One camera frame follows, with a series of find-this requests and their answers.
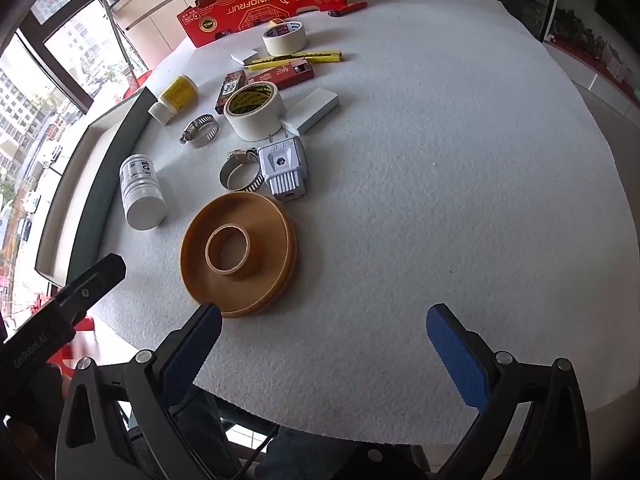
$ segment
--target yellow bottle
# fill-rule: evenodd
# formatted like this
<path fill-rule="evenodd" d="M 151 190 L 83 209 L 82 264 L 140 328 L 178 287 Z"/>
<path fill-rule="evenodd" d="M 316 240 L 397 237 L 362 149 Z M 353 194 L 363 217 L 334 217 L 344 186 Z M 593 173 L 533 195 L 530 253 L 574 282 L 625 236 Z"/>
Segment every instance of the yellow bottle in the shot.
<path fill-rule="evenodd" d="M 167 124 L 184 106 L 198 96 L 198 87 L 188 76 L 180 74 L 174 82 L 160 94 L 157 103 L 149 108 L 149 113 L 160 124 Z"/>

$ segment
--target white cap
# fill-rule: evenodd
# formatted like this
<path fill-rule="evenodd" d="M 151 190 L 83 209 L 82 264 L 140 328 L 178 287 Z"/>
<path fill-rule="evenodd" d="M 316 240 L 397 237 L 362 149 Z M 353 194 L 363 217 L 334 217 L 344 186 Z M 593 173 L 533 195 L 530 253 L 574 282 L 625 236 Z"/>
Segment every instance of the white cap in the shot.
<path fill-rule="evenodd" d="M 166 216 L 166 203 L 157 185 L 146 184 L 123 197 L 124 216 L 136 231 L 156 227 Z"/>
<path fill-rule="evenodd" d="M 149 113 L 156 121 L 162 124 L 162 126 L 166 126 L 166 124 L 174 116 L 171 110 L 169 110 L 169 108 L 163 105 L 160 101 L 151 105 L 151 108 L 149 108 Z"/>

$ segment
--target yellow box cutter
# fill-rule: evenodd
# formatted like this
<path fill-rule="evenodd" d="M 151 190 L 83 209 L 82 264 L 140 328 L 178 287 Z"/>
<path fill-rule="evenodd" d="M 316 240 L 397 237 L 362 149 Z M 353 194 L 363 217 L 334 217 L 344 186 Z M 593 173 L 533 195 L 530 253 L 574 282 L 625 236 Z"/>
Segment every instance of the yellow box cutter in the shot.
<path fill-rule="evenodd" d="M 247 70 L 260 70 L 261 68 L 270 68 L 301 58 L 306 59 L 309 63 L 331 63 L 342 61 L 342 52 L 340 50 L 324 50 L 322 52 L 296 52 L 286 56 L 261 57 L 246 64 L 244 68 Z"/>

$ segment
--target metal screw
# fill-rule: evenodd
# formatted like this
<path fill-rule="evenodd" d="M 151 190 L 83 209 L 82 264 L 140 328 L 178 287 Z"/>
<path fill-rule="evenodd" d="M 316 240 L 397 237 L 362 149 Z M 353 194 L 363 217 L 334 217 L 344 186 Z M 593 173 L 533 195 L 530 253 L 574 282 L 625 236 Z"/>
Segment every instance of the metal screw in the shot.
<path fill-rule="evenodd" d="M 571 370 L 571 363 L 569 362 L 569 359 L 565 359 L 564 357 L 559 358 L 558 368 L 560 368 L 565 372 L 568 372 L 569 370 Z"/>
<path fill-rule="evenodd" d="M 146 363 L 153 357 L 151 350 L 141 350 L 136 354 L 136 361 L 139 363 Z"/>
<path fill-rule="evenodd" d="M 382 462 L 382 453 L 377 449 L 369 449 L 367 456 L 372 462 Z"/>
<path fill-rule="evenodd" d="M 88 368 L 90 365 L 91 365 L 91 359 L 89 359 L 88 357 L 83 357 L 78 361 L 78 364 L 76 365 L 76 370 L 84 370 L 85 368 Z"/>
<path fill-rule="evenodd" d="M 513 363 L 513 356 L 509 352 L 496 352 L 495 360 L 501 365 L 510 365 Z"/>

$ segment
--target white plastic bottle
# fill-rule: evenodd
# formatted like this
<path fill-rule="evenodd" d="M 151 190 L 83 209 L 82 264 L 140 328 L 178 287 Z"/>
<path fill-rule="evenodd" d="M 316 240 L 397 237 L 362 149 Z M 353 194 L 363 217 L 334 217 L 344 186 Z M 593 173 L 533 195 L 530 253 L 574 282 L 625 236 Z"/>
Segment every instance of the white plastic bottle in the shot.
<path fill-rule="evenodd" d="M 166 203 L 151 159 L 136 154 L 120 167 L 120 192 L 127 223 L 136 231 L 156 227 L 166 216 Z"/>
<path fill-rule="evenodd" d="M 149 108 L 149 113 L 163 126 L 184 106 L 198 96 L 198 87 L 188 76 L 180 74 L 174 82 L 160 94 L 157 103 Z"/>

